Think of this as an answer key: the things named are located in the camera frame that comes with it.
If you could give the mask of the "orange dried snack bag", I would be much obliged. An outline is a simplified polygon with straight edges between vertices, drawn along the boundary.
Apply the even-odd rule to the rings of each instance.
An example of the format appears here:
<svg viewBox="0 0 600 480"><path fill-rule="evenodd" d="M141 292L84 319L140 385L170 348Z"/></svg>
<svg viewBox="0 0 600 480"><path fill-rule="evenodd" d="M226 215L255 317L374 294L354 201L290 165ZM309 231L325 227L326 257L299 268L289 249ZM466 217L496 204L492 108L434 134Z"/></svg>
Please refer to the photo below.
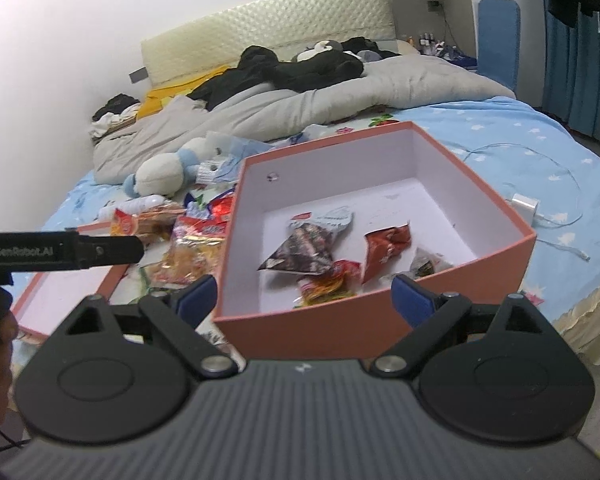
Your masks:
<svg viewBox="0 0 600 480"><path fill-rule="evenodd" d="M148 286L179 288L214 275L223 257L226 230L222 219L178 218L162 259L143 268Z"/></svg>

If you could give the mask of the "red foil snack packet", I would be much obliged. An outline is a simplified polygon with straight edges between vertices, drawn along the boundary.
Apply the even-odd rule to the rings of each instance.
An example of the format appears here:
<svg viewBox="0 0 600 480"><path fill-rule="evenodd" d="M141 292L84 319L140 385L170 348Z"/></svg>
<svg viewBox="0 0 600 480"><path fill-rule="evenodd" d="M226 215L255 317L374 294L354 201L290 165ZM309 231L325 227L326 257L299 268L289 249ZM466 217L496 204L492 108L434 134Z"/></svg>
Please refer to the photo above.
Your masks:
<svg viewBox="0 0 600 480"><path fill-rule="evenodd" d="M366 258L362 283L372 280L392 259L412 246L410 225L393 226L365 234Z"/></svg>

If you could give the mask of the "clear red spicy snack bag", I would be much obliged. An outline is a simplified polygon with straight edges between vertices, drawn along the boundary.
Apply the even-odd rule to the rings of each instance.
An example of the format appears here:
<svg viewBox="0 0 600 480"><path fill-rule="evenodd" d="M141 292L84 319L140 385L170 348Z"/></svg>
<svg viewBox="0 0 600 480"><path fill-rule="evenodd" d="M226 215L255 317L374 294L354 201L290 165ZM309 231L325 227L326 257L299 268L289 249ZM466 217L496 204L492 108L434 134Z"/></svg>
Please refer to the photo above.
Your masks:
<svg viewBox="0 0 600 480"><path fill-rule="evenodd" d="M299 298L294 306L311 307L354 297L361 288L361 280L361 263L337 260L325 274L298 279Z"/></svg>

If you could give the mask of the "orange sausage snack bag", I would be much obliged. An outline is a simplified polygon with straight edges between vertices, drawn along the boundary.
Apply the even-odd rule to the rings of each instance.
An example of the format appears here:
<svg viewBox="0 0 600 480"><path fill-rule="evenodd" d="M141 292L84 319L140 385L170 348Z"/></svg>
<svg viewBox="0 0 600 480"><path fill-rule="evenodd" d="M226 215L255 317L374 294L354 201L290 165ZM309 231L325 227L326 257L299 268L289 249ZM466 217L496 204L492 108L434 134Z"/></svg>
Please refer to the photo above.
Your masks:
<svg viewBox="0 0 600 480"><path fill-rule="evenodd" d="M170 203L129 214L116 208L110 222L111 236L136 236L145 246L170 240L174 224L185 209Z"/></svg>

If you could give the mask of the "grey clear snack bag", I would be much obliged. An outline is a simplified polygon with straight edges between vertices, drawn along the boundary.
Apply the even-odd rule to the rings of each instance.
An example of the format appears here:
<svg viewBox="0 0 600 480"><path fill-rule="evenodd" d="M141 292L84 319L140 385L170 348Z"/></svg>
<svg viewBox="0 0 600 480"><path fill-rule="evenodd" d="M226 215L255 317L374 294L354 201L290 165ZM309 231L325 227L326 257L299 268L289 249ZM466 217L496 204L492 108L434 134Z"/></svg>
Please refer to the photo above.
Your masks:
<svg viewBox="0 0 600 480"><path fill-rule="evenodd" d="M449 263L448 260L437 252L430 252L425 248L417 247L407 274L412 280L418 280L419 278L426 278L426 276L450 270L452 267L452 263Z"/></svg>

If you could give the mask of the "small red foil candy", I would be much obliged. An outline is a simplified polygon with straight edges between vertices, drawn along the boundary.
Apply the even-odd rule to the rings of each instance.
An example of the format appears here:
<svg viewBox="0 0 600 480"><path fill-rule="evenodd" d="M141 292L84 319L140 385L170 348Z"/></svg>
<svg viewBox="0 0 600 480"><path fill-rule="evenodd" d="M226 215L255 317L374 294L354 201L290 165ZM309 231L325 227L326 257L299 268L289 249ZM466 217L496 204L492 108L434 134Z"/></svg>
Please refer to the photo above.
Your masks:
<svg viewBox="0 0 600 480"><path fill-rule="evenodd" d="M234 208L234 193L230 192L215 197L208 203L208 206L210 217L213 221L222 223L229 222Z"/></svg>

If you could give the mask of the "pink box lid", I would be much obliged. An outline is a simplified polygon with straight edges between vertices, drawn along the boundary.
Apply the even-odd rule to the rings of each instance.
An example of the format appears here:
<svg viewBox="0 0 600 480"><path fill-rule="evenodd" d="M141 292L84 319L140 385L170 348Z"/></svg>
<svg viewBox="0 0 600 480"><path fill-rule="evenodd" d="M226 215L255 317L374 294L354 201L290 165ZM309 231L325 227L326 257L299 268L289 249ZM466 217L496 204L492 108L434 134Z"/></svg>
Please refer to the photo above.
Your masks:
<svg viewBox="0 0 600 480"><path fill-rule="evenodd" d="M109 299L128 265L96 266L77 271L35 273L12 304L20 330L47 338L86 297Z"/></svg>

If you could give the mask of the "fruit print mat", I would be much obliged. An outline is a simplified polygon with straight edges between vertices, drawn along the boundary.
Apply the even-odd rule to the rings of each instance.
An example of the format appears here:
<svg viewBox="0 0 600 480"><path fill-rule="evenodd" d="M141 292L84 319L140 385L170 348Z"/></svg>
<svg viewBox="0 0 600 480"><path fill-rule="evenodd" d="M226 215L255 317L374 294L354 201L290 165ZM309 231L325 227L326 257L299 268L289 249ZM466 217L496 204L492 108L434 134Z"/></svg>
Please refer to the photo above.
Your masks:
<svg viewBox="0 0 600 480"><path fill-rule="evenodd" d="M353 226L350 204L285 216L276 222L278 247L262 258L265 227L247 210L257 203L247 194L257 165L241 150L216 164L244 175L196 188L181 204L151 195L99 211L114 235L169 241L149 269L151 284L173 292L206 274L217 278L214 325L247 359L368 358L398 341L407 326L388 292L363 292L364 264L334 253Z"/></svg>

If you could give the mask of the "white phone charger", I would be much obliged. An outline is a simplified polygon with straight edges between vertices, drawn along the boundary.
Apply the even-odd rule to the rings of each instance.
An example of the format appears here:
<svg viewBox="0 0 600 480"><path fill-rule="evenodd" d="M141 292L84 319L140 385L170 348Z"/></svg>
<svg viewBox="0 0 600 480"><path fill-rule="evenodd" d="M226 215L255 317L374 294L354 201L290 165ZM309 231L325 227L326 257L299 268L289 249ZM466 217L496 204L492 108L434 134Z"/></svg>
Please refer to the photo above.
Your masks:
<svg viewBox="0 0 600 480"><path fill-rule="evenodd" d="M517 214L524 219L524 222L532 226L536 214L538 213L540 202L535 198L515 193L509 200L509 205L512 206L513 210L517 211Z"/></svg>

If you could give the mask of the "pale blue plastic bag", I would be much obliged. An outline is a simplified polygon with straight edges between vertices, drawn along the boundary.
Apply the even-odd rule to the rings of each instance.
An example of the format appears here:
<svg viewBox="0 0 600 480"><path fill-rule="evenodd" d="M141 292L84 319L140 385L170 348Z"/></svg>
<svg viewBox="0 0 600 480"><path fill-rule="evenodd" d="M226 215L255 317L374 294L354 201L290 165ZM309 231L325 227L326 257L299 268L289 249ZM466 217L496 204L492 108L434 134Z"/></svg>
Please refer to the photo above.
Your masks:
<svg viewBox="0 0 600 480"><path fill-rule="evenodd" d="M278 148L289 148L313 140L314 136L300 132L285 139L263 142L229 136L225 133L209 132L204 147L211 155L195 166L197 184L235 183L239 179L242 162L254 155L260 155Z"/></svg>

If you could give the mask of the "clothes on nightstand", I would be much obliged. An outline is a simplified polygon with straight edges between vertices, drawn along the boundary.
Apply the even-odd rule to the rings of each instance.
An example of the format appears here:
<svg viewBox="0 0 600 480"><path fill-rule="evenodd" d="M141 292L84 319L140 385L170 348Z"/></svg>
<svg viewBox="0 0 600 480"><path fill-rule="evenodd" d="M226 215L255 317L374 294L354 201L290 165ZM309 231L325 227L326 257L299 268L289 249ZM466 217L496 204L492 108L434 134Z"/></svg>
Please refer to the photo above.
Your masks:
<svg viewBox="0 0 600 480"><path fill-rule="evenodd" d="M92 116L90 130L92 141L96 142L106 136L109 131L123 127L135 118L139 110L140 101L138 99L124 93L113 96Z"/></svg>

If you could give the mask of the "black clothes pile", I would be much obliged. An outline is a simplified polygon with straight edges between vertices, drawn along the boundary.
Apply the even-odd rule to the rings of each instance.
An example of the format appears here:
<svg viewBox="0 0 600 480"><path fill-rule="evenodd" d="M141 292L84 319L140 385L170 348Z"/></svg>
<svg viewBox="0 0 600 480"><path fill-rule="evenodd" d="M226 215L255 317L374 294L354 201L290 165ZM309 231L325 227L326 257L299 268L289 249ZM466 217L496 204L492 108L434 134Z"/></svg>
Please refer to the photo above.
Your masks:
<svg viewBox="0 0 600 480"><path fill-rule="evenodd" d="M193 101L204 102L206 110L213 110L258 84L298 93L323 89L358 78L365 63L396 55L364 37L354 37L340 44L341 51L323 52L302 62L294 62L294 58L282 61L270 49L251 46L242 52L236 67L211 78L187 96Z"/></svg>

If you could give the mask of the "blue curtain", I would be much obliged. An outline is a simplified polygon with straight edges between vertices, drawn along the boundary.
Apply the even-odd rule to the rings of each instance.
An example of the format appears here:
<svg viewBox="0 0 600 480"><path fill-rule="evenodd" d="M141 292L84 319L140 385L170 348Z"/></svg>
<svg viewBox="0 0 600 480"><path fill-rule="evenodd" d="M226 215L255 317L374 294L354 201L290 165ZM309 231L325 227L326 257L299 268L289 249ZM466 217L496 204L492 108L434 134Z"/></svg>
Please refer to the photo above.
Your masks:
<svg viewBox="0 0 600 480"><path fill-rule="evenodd" d="M567 26L543 0L545 75L542 110L569 129L600 141L600 10L577 13Z"/></svg>

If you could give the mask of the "black white plush toy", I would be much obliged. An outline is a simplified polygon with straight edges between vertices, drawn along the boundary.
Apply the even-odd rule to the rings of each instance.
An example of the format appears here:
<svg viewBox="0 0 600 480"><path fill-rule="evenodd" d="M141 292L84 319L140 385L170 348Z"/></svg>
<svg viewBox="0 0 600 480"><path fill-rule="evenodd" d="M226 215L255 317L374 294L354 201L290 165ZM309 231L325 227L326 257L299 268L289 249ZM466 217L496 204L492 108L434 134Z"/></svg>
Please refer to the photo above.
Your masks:
<svg viewBox="0 0 600 480"><path fill-rule="evenodd" d="M342 45L340 42L335 40L322 40L314 44L313 47L306 48L302 52L298 53L294 57L294 62L302 62L307 61L310 58L314 58L315 55L318 55L323 52L328 51L341 51Z"/></svg>

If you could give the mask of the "cream quilted headboard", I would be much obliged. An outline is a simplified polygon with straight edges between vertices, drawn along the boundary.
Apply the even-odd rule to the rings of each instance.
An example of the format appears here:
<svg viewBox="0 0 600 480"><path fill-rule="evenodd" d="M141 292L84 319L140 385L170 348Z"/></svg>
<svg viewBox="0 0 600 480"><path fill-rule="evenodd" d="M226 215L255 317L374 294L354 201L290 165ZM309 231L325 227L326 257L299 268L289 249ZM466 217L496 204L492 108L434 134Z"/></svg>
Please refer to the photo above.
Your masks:
<svg viewBox="0 0 600 480"><path fill-rule="evenodd" d="M289 60L320 40L396 38L391 0L257 0L197 18L140 43L155 87L234 65L250 46Z"/></svg>

